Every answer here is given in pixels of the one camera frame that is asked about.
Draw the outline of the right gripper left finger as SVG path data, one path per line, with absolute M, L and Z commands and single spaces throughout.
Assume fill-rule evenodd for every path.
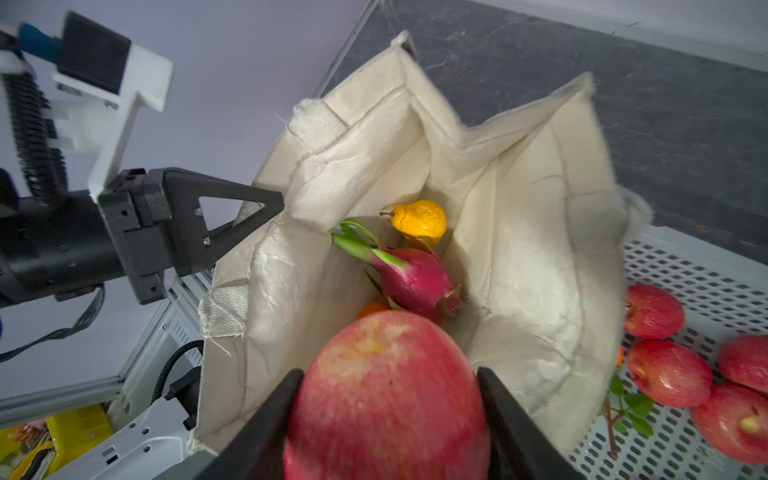
M 304 372 L 290 370 L 261 407 L 196 480 L 283 480 L 284 444 Z

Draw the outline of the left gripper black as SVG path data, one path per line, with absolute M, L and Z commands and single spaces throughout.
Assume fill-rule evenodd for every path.
M 210 229 L 200 204 L 204 197 L 255 203 L 258 209 L 240 222 Z M 278 191 L 180 168 L 130 169 L 98 196 L 98 208 L 88 192 L 77 191 L 57 207 L 23 198 L 18 211 L 1 218 L 3 306 L 74 298 L 124 275 L 140 304 L 161 300 L 166 270 L 186 276 L 212 267 L 277 216 L 284 198 Z

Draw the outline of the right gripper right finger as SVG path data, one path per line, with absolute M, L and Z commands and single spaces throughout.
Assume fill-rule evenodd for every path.
M 491 432 L 489 479 L 584 479 L 549 442 L 498 376 L 480 367 L 477 380 Z

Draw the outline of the pink dragon fruit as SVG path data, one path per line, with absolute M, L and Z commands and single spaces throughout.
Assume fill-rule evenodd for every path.
M 332 242 L 374 268 L 381 295 L 388 303 L 440 325 L 462 307 L 461 285 L 453 280 L 437 255 L 415 248 L 391 249 L 361 223 L 345 219 Z

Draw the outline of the cream canvas grocery bag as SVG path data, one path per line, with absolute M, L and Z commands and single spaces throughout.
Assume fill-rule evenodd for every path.
M 592 75 L 468 127 L 411 46 L 399 34 L 299 103 L 255 177 L 285 207 L 218 261 L 200 303 L 200 447 L 222 452 L 373 298 L 331 232 L 351 217 L 397 244 L 383 212 L 421 198 L 447 215 L 437 254 L 463 305 L 445 328 L 470 363 L 563 454 L 598 414 L 624 324 L 622 249 L 652 214 L 616 182 Z

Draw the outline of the yellow orange mango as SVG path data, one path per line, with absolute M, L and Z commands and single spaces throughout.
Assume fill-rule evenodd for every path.
M 398 205 L 380 213 L 392 226 L 413 243 L 436 247 L 447 230 L 447 216 L 443 208 L 431 200 L 418 200 Z

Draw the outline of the orange tangerine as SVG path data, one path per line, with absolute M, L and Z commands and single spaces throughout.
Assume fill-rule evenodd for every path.
M 385 304 L 383 302 L 380 302 L 380 301 L 374 301 L 374 302 L 371 302 L 368 305 L 366 305 L 360 311 L 360 313 L 358 315 L 358 318 L 362 319 L 362 318 L 365 318 L 365 317 L 367 317 L 369 315 L 372 315 L 372 314 L 375 314 L 375 313 L 378 313 L 378 312 L 382 312 L 382 311 L 387 311 L 389 309 L 390 309 L 390 307 L 387 304 Z

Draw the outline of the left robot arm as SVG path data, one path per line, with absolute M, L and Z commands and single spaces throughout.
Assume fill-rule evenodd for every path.
M 1 304 L 92 300 L 56 341 L 87 329 L 105 285 L 137 301 L 166 295 L 164 274 L 206 270 L 284 207 L 276 191 L 179 168 L 123 169 L 137 112 L 163 111 L 173 63 L 76 12 L 49 36 L 1 34 L 1 85 L 28 195 L 1 177 Z

